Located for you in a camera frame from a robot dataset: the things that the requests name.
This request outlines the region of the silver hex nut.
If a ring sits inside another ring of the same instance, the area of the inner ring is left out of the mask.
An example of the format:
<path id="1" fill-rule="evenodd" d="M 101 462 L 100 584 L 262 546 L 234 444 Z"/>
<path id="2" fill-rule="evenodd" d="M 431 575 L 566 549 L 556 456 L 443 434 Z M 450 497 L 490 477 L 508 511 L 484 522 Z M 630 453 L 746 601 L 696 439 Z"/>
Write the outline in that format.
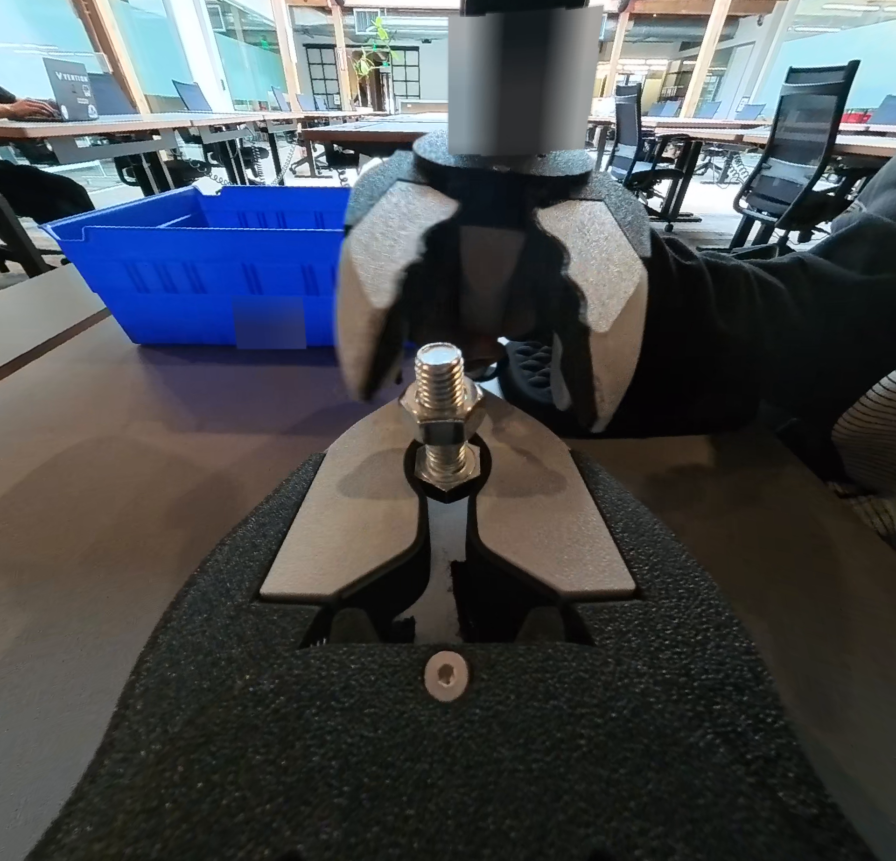
<path id="1" fill-rule="evenodd" d="M 412 439 L 434 447 L 461 445 L 469 441 L 486 415 L 485 392 L 475 382 L 466 385 L 460 406 L 451 409 L 423 406 L 417 397 L 416 383 L 400 395 L 398 403 Z"/>

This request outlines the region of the black quilted wrist rest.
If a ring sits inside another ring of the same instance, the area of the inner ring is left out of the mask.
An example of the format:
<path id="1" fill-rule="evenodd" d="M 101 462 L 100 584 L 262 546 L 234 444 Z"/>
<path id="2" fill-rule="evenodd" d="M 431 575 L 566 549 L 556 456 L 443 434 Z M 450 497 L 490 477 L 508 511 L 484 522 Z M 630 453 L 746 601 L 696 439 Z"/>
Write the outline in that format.
<path id="1" fill-rule="evenodd" d="M 552 347 L 540 340 L 510 340 L 504 351 L 506 362 L 498 375 L 504 399 L 521 408 L 554 407 Z"/>

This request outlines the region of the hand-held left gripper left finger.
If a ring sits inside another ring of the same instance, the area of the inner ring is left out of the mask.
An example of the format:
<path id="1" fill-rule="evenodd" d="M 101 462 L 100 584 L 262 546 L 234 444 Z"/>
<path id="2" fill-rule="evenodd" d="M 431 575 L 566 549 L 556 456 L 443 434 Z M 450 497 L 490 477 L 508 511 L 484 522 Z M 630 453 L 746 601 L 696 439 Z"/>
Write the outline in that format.
<path id="1" fill-rule="evenodd" d="M 347 599 L 409 558 L 426 534 L 426 498 L 412 486 L 411 429 L 397 399 L 326 450 L 263 585 L 270 601 Z"/>

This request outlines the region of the green potted plant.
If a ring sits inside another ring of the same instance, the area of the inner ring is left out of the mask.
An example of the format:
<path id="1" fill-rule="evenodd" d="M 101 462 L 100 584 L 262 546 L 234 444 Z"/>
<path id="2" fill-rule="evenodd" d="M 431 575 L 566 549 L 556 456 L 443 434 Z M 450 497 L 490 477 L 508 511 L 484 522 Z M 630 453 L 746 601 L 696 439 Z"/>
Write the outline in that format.
<path id="1" fill-rule="evenodd" d="M 392 68 L 392 38 L 382 15 L 375 15 L 366 26 L 364 43 L 354 54 L 353 69 L 359 80 L 367 79 L 374 71 Z"/>

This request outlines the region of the dark laptop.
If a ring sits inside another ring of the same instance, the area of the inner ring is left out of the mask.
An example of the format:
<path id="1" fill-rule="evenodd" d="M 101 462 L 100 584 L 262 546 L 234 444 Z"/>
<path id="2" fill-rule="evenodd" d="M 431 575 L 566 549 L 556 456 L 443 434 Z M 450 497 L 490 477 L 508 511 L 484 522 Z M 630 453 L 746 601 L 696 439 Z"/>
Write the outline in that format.
<path id="1" fill-rule="evenodd" d="M 66 122 L 98 119 L 96 98 L 86 66 L 50 57 L 44 57 L 43 64 L 60 118 Z"/>

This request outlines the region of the black office chair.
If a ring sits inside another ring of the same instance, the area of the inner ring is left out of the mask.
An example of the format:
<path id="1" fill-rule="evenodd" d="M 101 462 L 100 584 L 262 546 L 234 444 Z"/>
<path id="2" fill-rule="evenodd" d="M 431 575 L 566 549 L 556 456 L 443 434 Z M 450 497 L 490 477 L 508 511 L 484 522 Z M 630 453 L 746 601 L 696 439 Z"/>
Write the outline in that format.
<path id="1" fill-rule="evenodd" d="M 678 135 L 657 138 L 645 129 L 642 97 L 640 83 L 616 88 L 615 139 L 606 171 L 644 203 L 652 220 L 664 223 L 665 233 L 672 233 L 691 143 Z"/>
<path id="2" fill-rule="evenodd" d="M 768 243 L 776 231 L 782 247 L 790 233 L 812 237 L 847 206 L 847 191 L 819 191 L 833 157 L 847 98 L 859 60 L 788 70 L 764 149 L 741 185 L 734 210 L 741 221 L 728 251 L 745 247 L 754 226 L 754 245 Z"/>

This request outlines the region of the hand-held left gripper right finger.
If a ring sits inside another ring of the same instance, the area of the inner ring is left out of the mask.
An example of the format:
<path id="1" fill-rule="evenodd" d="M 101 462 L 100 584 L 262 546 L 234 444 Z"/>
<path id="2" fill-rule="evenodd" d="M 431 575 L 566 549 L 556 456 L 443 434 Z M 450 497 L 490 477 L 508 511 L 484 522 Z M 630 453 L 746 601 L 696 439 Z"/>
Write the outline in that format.
<path id="1" fill-rule="evenodd" d="M 492 393 L 481 407 L 469 501 L 474 595 L 501 604 L 633 598 L 633 575 L 566 443 Z"/>

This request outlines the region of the person's right forearm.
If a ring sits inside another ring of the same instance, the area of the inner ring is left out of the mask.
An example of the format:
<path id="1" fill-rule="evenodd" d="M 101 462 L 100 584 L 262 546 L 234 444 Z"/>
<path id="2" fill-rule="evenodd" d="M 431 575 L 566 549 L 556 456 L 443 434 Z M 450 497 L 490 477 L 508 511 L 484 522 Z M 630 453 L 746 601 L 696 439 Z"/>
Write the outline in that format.
<path id="1" fill-rule="evenodd" d="M 641 356 L 606 434 L 707 433 L 765 411 L 819 476 L 857 486 L 832 431 L 894 372 L 894 172 L 892 158 L 809 250 L 694 251 L 654 233 Z"/>

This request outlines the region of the wooden desk black legs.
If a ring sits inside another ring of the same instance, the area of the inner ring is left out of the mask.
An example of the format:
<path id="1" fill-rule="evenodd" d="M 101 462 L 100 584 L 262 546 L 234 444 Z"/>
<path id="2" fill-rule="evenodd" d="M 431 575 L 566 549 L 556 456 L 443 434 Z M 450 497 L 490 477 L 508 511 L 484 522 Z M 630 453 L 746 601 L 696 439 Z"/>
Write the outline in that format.
<path id="1" fill-rule="evenodd" d="M 589 123 L 601 127 L 601 132 L 599 134 L 601 142 L 604 142 L 606 138 L 606 128 L 610 125 L 615 126 L 615 121 L 611 120 L 611 118 L 590 118 Z M 709 120 L 698 122 L 697 120 L 680 118 L 653 118 L 649 120 L 649 123 L 646 126 L 644 126 L 645 129 L 653 133 L 657 138 L 670 138 L 673 135 L 678 135 L 686 137 L 691 143 L 691 151 L 684 162 L 686 167 L 686 182 L 678 197 L 681 205 L 684 202 L 691 179 L 696 172 L 700 154 L 704 147 L 710 145 L 723 145 L 726 147 L 755 145 L 763 151 L 769 136 L 771 123 L 761 129 L 742 128 L 739 127 L 738 122 L 734 120 L 731 121 L 729 125 L 731 126 L 730 129 L 724 129 L 723 126 L 719 126 L 715 122 Z M 819 191 L 847 191 L 846 197 L 848 206 L 850 202 L 848 195 L 855 184 L 860 179 L 867 178 L 877 173 L 883 167 L 884 162 L 893 157 L 893 126 L 890 127 L 889 135 L 889 138 L 868 138 L 866 133 L 847 133 L 842 136 L 840 125 L 833 157 L 822 180 L 817 184 L 816 189 Z"/>
<path id="2" fill-rule="evenodd" d="M 60 164 L 104 160 L 136 163 L 143 173 L 139 186 L 144 195 L 173 190 L 163 151 L 178 149 L 180 130 L 198 134 L 204 147 L 223 145 L 230 161 L 231 181 L 245 184 L 242 159 L 236 150 L 240 138 L 264 122 L 265 114 L 254 113 L 156 113 L 99 117 L 88 121 L 1 121 L 1 138 L 36 140 L 49 145 Z"/>
<path id="3" fill-rule="evenodd" d="M 315 147 L 322 148 L 324 169 L 358 171 L 366 159 L 385 159 L 396 151 L 409 151 L 419 138 L 445 131 L 447 121 L 447 113 L 410 113 L 331 122 L 323 127 L 303 126 L 301 142 L 311 158 Z"/>

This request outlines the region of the blue plastic bin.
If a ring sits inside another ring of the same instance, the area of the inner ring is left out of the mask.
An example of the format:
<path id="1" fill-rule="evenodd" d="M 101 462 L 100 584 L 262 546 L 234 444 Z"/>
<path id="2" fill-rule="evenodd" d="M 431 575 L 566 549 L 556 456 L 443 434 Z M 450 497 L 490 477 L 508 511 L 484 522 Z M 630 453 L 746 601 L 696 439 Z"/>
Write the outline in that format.
<path id="1" fill-rule="evenodd" d="M 350 188 L 196 187 L 43 230 L 138 345 L 333 345 Z"/>

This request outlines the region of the silver hex bolt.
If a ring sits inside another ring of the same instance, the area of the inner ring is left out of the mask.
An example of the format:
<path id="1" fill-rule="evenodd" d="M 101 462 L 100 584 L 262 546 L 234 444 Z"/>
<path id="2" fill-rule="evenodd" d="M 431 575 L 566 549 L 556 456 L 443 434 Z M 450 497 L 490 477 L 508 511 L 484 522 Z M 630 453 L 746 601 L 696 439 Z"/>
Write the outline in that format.
<path id="1" fill-rule="evenodd" d="M 460 349 L 447 342 L 424 345 L 414 361 L 418 400 L 425 407 L 451 409 L 460 406 L 465 387 L 474 382 L 465 374 Z M 479 450 L 473 437 L 454 446 L 420 444 L 415 474 L 439 494 L 454 495 L 480 474 Z"/>

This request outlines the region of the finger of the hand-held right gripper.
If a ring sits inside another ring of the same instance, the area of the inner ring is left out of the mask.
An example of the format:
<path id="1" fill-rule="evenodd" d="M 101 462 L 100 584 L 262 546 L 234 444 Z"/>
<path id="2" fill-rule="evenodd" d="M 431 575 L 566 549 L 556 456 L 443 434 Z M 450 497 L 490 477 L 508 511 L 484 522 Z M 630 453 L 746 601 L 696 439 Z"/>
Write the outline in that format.
<path id="1" fill-rule="evenodd" d="M 409 271 L 423 259 L 427 235 L 459 208 L 432 187 L 397 181 L 343 240 L 336 350 L 353 398 L 372 399 L 399 371 L 409 340 Z"/>
<path id="2" fill-rule="evenodd" d="M 562 253 L 551 387 L 590 433 L 605 431 L 644 342 L 644 261 L 607 201 L 563 201 L 535 216 Z"/>

